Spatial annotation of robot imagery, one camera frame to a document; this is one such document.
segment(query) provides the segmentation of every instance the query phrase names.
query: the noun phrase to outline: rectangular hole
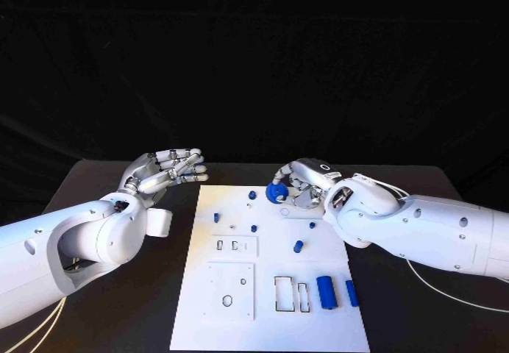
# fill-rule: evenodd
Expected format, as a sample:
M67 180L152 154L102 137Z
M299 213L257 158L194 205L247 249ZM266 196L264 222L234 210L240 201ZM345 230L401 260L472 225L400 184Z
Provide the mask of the rectangular hole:
M309 313L311 312L311 297L308 295L308 284L306 283L298 284L298 291L299 291L301 312Z
M295 286L292 277L275 277L276 311L295 311Z

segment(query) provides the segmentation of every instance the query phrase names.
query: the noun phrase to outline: blue knob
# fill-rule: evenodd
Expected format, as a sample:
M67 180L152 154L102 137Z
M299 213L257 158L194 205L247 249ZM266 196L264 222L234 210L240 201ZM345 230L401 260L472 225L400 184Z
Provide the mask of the blue knob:
M298 243L295 244L295 252L301 253L303 250L305 243L302 240L298 240Z

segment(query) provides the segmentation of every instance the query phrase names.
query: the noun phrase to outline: blue cylinder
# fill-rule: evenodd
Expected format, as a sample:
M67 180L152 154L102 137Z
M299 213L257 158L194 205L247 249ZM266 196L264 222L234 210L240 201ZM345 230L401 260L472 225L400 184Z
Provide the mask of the blue cylinder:
M331 276L318 277L316 284L319 285L322 308L332 310L338 307L338 301Z
M354 288L352 281L347 281L347 290L348 290L348 296L351 297L352 307L358 307L360 302L358 302L358 296L355 295L355 288Z
M295 252L301 253L303 250L305 243L302 240L298 240L298 243L295 244Z

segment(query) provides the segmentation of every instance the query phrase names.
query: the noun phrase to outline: robotic hand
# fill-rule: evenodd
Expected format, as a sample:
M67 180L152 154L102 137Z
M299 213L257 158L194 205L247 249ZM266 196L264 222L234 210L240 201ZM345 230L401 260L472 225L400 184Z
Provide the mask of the robotic hand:
M289 196L285 176L290 176L296 196ZM376 243L396 256L446 271L509 277L507 213L466 202L410 196L363 174L344 178L326 162L312 158L282 167L267 198L302 208L324 203L324 220L358 248Z
M166 237L172 212L151 208L166 188L208 180L200 149L145 154L117 192L102 200L0 227L0 329L73 294ZM64 268L58 250L81 259Z

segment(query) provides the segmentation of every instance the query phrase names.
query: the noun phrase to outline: white board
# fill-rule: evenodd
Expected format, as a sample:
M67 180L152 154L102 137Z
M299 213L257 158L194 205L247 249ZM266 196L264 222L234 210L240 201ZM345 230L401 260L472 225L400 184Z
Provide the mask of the white board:
M259 194L256 200L249 199L252 190ZM301 210L286 204L272 204L264 187L202 185L172 350L370 351L360 308L351 306L345 285L351 279L345 244L322 220L322 214L322 207ZM309 227L312 221L316 223L314 229ZM259 227L257 232L252 231L253 225ZM224 237L233 236L257 237L256 254L249 251L246 257L243 254L218 257L215 243L223 239L224 245L231 245L228 240L234 238ZM299 254L293 251L298 240L305 242ZM204 313L211 309L207 292L211 262L254 264L254 312L249 320L241 316L236 319L234 315L214 321L204 319ZM321 276L334 279L339 304L334 310L325 310L321 305L316 285ZM295 312L276 311L275 277L292 277ZM308 284L311 313L301 312L299 283Z

